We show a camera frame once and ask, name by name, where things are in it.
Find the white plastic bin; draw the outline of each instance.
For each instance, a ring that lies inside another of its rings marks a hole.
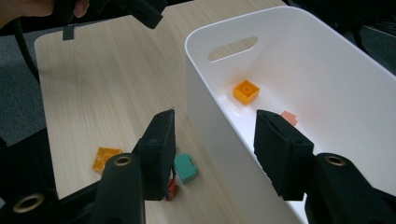
[[[247,37],[245,51],[208,60]],[[326,24],[276,7],[200,28],[186,41],[191,122],[251,223],[306,222],[303,203],[281,201],[253,153],[257,109],[297,116],[315,153],[347,157],[378,189],[396,195],[396,78]],[[261,88],[249,105],[233,98],[245,78]]]

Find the bin handle slot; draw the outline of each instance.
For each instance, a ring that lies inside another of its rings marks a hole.
[[[250,50],[256,45],[258,40],[259,38],[257,36],[251,36],[234,41],[230,44],[222,45],[220,47],[212,49],[209,52],[207,59],[213,63],[215,61]]]

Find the teal lego brick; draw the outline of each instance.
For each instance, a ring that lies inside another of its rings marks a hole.
[[[197,167],[192,164],[192,157],[185,152],[175,157],[175,169],[182,184],[188,183],[197,175]]]

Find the orange lego brick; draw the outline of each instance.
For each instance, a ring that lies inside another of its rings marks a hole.
[[[247,79],[233,89],[233,97],[242,104],[248,105],[259,95],[260,88]]]
[[[285,120],[288,121],[288,123],[290,123],[293,126],[296,126],[297,124],[297,119],[296,116],[291,114],[289,111],[285,110],[283,111],[283,113],[281,114],[282,118],[284,118]]]
[[[111,157],[121,154],[122,150],[118,148],[99,147],[96,152],[95,161],[93,162],[92,169],[98,173],[102,173],[105,169],[105,164]]]

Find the brass insert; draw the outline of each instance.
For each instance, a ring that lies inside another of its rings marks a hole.
[[[117,165],[117,166],[124,166],[124,165],[128,164],[131,161],[132,161],[131,157],[121,156],[121,157],[117,158],[116,160],[114,160],[114,164]]]
[[[344,166],[347,164],[343,159],[336,157],[336,156],[327,156],[325,157],[325,160],[331,164],[331,165],[336,165],[336,166]]]
[[[18,201],[13,208],[15,213],[26,213],[37,208],[40,204],[44,202],[44,195],[36,193],[22,198]]]

